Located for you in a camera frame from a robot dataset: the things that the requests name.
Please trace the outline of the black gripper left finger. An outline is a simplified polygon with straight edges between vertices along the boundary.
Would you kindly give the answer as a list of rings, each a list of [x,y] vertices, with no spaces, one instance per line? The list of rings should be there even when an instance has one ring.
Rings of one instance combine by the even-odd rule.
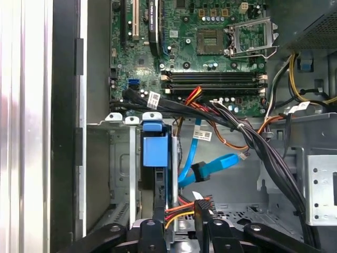
[[[110,223],[75,241],[60,252],[167,252],[165,241],[166,175],[154,170],[153,216],[135,221],[131,229]]]

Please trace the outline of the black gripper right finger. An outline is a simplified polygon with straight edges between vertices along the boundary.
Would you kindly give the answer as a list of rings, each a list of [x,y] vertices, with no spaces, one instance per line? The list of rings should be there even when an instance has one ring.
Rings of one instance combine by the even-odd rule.
[[[194,225],[201,252],[320,252],[262,223],[249,223],[240,231],[214,218],[204,199],[194,201]]]

